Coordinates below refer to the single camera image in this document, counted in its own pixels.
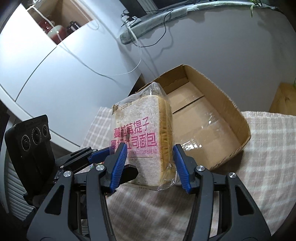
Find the silver screw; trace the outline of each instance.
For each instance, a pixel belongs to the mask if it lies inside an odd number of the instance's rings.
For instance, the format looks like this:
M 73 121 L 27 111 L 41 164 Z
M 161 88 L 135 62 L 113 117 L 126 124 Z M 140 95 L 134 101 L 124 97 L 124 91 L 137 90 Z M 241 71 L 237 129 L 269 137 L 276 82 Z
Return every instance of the silver screw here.
M 102 170 L 105 169 L 105 167 L 104 167 L 103 165 L 97 165 L 97 166 L 96 166 L 96 169 L 97 169 L 98 171 L 102 171 Z
M 230 172 L 230 173 L 228 173 L 228 176 L 230 178 L 236 178 L 237 175 L 234 172 Z
M 64 172 L 64 177 L 69 177 L 71 176 L 71 172 L 70 171 L 65 171 Z
M 196 169 L 200 172 L 203 172 L 205 170 L 205 167 L 204 166 L 197 166 Z

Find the white cable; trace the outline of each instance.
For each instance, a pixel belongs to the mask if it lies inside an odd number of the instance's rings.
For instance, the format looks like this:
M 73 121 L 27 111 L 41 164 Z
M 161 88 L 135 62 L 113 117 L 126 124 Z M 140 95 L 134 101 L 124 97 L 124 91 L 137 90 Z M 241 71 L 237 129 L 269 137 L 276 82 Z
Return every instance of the white cable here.
M 34 5 L 32 5 L 30 8 L 33 8 L 42 18 L 44 18 L 51 26 L 52 28 L 54 29 L 54 25 L 52 24 L 52 22 L 50 20 L 48 20 L 38 9 L 35 8 Z M 124 74 L 129 74 L 131 72 L 133 72 L 141 63 L 141 60 L 142 60 L 142 50 L 141 50 L 141 47 L 139 45 L 139 41 L 136 37 L 136 35 L 134 34 L 134 32 L 131 30 L 130 26 L 127 25 L 127 28 L 128 30 L 131 32 L 131 34 L 133 35 L 134 39 L 136 40 L 136 43 L 137 43 L 137 46 L 139 48 L 139 51 L 140 51 L 140 61 L 139 63 L 137 64 L 137 66 L 130 72 L 127 72 L 127 73 L 123 73 L 123 74 L 112 74 L 112 75 L 108 75 L 108 74 L 101 74 L 101 73 L 98 73 L 96 72 L 95 70 L 93 70 L 91 67 L 89 67 L 86 63 L 84 63 L 78 56 L 76 56 L 73 52 L 71 52 L 71 50 L 68 49 L 68 47 L 65 45 L 65 43 L 62 41 L 60 35 L 59 35 L 59 31 L 56 31 L 57 33 L 57 36 L 59 38 L 59 40 L 61 41 L 61 43 L 63 44 L 63 46 L 66 48 L 64 49 L 66 52 L 68 52 L 69 54 L 71 54 L 74 58 L 76 58 L 83 66 L 85 66 L 86 68 L 88 68 L 90 71 L 94 72 L 95 74 L 98 74 L 98 75 L 101 75 L 101 76 L 106 76 L 106 77 L 112 77 L 112 76 L 119 76 L 119 75 L 124 75 Z

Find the bread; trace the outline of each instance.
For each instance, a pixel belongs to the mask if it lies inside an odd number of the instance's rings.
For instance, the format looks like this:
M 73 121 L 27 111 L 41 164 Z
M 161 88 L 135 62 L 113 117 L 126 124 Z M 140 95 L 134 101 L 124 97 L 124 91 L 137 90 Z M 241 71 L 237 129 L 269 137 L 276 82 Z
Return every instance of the bread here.
M 117 135 L 113 137 L 117 136 L 115 138 L 117 143 L 120 141 L 128 145 L 126 164 L 135 165 L 139 171 L 137 178 L 131 183 L 159 186 L 163 183 L 164 177 L 172 179 L 175 174 L 172 171 L 166 172 L 168 163 L 173 161 L 170 103 L 162 96 L 148 95 L 128 105 L 119 106 L 114 114 L 116 116 L 113 131 Z M 118 128 L 121 131 L 120 137 L 118 137 Z

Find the plaid tablecloth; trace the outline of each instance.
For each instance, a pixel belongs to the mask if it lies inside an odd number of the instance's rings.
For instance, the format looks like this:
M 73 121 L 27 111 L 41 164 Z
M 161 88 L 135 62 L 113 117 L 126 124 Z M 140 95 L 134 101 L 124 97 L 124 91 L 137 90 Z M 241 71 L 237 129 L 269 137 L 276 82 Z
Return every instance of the plaid tablecloth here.
M 241 156 L 215 171 L 238 174 L 273 234 L 296 202 L 296 117 L 267 112 L 243 112 L 243 115 L 252 138 Z M 97 149 L 108 146 L 110 116 L 110 109 L 100 109 L 83 146 Z M 210 236 L 217 232 L 217 197 L 215 193 Z M 107 198 L 116 239 L 182 240 L 193 199 L 180 186 L 160 192 L 120 186 Z

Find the blue rubber fingertip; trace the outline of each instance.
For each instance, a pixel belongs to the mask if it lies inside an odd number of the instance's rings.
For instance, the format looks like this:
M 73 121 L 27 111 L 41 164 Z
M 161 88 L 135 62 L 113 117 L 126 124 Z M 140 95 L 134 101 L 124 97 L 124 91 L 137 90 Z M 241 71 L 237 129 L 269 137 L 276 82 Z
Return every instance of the blue rubber fingertip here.
M 174 151 L 174 161 L 176 164 L 177 172 L 181 180 L 182 188 L 185 189 L 187 193 L 190 193 L 192 188 L 189 181 L 189 173 L 187 171 L 185 163 L 176 146 L 174 146 L 173 151 Z
M 122 171 L 124 168 L 124 164 L 126 162 L 127 154 L 128 154 L 128 147 L 126 144 L 124 144 L 124 146 L 117 158 L 116 164 L 112 170 L 111 184 L 110 184 L 111 192 L 114 192 L 114 190 L 119 187 L 119 181 L 120 181 L 121 174 L 122 174 Z

